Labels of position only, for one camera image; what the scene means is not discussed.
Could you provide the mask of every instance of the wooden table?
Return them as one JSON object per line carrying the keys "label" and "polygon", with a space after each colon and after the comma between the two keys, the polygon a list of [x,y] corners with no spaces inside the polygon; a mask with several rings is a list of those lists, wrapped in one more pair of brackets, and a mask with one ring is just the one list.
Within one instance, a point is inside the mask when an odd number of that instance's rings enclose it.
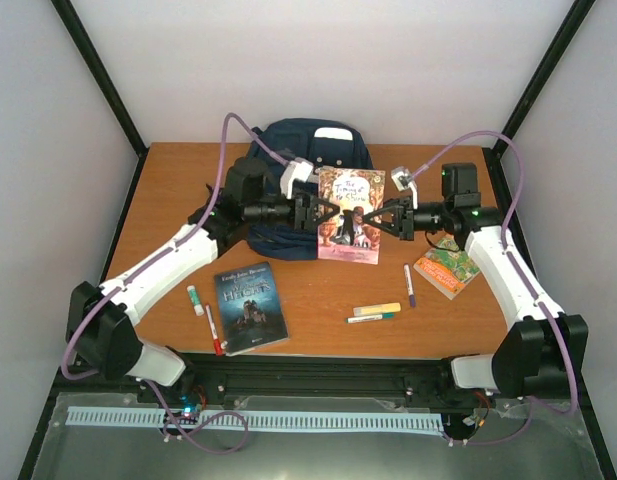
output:
{"label": "wooden table", "polygon": [[[247,148],[246,144],[229,145],[228,165],[243,156]],[[414,171],[440,149],[420,145],[368,148],[375,168],[388,172],[400,165]],[[218,158],[218,144],[151,146],[108,278],[119,275],[160,247],[186,222],[188,215],[205,203],[205,184],[214,183]],[[420,201],[441,199],[442,162],[475,163],[482,205],[496,205],[479,147],[453,149],[420,177]],[[392,182],[387,182],[385,198],[392,198],[397,192],[388,183]],[[138,333],[146,340],[180,351],[212,352],[206,318],[195,316],[186,285],[197,287],[202,301],[211,304],[219,323],[213,276],[267,260],[275,276],[290,339],[258,349],[256,353],[437,358],[494,352],[505,336],[505,324],[483,276],[450,301],[413,270],[417,307],[409,307],[403,264],[412,264],[428,249],[423,234],[418,233],[414,242],[400,242],[382,234],[379,265],[362,265],[267,259],[241,242],[164,296],[143,318]],[[352,316],[353,307],[388,302],[401,302],[403,310],[394,320],[354,325],[344,321]]]}

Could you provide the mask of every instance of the backpack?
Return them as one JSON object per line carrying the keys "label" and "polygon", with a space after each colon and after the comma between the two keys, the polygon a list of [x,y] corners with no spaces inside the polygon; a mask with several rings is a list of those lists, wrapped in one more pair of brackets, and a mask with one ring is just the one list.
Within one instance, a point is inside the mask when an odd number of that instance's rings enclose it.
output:
{"label": "backpack", "polygon": [[[333,138],[333,131],[320,129],[344,129],[347,139]],[[287,118],[272,123],[265,131],[252,129],[259,138],[283,158],[292,160],[301,157],[315,166],[360,168],[372,170],[370,154],[361,134],[341,122],[311,118]],[[258,157],[266,162],[275,180],[279,182],[284,166],[252,142],[246,158]],[[304,190],[317,194],[317,185],[306,183]],[[252,225],[248,232],[248,245],[266,257],[281,260],[316,260],[317,233],[299,232],[287,225]]]}

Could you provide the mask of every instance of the white wall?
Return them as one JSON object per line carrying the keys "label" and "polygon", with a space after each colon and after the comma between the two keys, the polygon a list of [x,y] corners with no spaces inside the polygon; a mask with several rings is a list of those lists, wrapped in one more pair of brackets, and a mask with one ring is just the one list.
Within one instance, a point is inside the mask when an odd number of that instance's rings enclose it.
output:
{"label": "white wall", "polygon": [[0,2],[0,479],[16,478],[135,156],[50,2]]}
{"label": "white wall", "polygon": [[445,143],[503,128],[572,0],[73,3],[146,141],[217,141],[234,110]]}
{"label": "white wall", "polygon": [[617,0],[595,4],[517,139],[520,220],[542,283],[590,327],[584,376],[617,469]]}

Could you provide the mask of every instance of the book cover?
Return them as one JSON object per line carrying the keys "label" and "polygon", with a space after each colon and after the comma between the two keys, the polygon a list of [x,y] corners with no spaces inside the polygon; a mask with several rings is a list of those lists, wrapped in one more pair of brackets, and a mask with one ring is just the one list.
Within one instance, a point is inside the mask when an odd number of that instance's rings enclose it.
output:
{"label": "book cover", "polygon": [[219,315],[227,342],[236,355],[288,338],[277,286],[268,262],[215,275]]}
{"label": "book cover", "polygon": [[459,250],[451,235],[446,235],[436,245],[457,251],[431,248],[415,262],[414,268],[452,300],[479,275],[480,270],[466,252]]}
{"label": "book cover", "polygon": [[362,216],[384,200],[385,172],[322,167],[319,197],[341,207],[340,214],[319,226],[317,257],[377,264],[380,230],[365,225]]}

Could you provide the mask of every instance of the yellow highlighter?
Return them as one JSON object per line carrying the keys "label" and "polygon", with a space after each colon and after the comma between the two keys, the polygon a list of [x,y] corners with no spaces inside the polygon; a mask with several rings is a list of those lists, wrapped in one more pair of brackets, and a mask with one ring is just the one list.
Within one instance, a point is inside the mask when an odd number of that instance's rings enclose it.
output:
{"label": "yellow highlighter", "polygon": [[401,304],[399,302],[383,303],[381,305],[371,305],[369,307],[355,307],[353,309],[353,314],[355,316],[376,315],[379,313],[395,313],[395,312],[401,312]]}

